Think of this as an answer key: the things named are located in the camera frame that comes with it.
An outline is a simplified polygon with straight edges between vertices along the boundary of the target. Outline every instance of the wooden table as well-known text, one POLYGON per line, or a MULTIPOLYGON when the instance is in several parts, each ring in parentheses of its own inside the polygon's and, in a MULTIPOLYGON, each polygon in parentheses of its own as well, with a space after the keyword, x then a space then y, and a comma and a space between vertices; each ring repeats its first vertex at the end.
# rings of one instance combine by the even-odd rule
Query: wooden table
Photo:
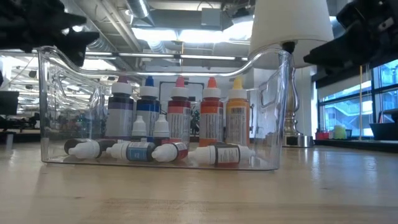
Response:
POLYGON ((275 172, 46 165, 0 148, 0 223, 398 223, 398 156, 284 149, 275 172))

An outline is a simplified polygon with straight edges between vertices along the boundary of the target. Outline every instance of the orange bottle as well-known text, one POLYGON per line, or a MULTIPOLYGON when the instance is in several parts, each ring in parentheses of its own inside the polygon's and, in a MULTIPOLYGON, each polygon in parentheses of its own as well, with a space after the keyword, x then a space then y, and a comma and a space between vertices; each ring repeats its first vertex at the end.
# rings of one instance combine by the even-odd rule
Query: orange bottle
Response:
POLYGON ((224 104, 220 102, 220 97, 221 90, 217 88, 216 79, 211 77, 200 103, 199 147, 223 141, 224 104))
POLYGON ((226 104, 226 142, 247 146, 249 138, 250 105, 248 93, 242 88, 242 78, 237 77, 229 90, 226 104))

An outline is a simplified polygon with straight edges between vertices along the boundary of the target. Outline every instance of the table surface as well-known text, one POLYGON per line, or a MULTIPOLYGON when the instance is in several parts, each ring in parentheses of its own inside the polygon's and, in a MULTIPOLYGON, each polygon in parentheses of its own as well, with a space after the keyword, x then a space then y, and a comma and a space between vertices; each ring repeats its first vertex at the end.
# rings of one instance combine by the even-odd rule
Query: table surface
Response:
POLYGON ((0 223, 398 223, 398 155, 284 149, 273 172, 50 165, 0 146, 0 223))

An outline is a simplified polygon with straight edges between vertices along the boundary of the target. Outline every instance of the white lamp shade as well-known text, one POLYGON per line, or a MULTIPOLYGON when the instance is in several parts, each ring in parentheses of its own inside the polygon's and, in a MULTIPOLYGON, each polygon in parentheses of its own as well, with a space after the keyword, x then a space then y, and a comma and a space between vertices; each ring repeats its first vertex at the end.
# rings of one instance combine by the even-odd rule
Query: white lamp shade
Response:
POLYGON ((264 47, 281 49, 294 41, 296 68, 306 67, 303 57, 325 42, 333 40, 326 0, 257 0, 250 57, 264 47))

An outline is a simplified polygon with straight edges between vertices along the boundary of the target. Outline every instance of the yellow bottle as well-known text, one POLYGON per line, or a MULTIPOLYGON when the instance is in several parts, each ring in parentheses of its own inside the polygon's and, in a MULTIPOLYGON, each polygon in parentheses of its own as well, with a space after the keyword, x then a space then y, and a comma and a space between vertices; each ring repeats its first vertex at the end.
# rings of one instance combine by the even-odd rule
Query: yellow bottle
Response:
POLYGON ((247 146, 249 139, 250 105, 248 93, 242 87, 242 78, 237 77, 234 87, 228 92, 226 104, 226 142, 247 146))

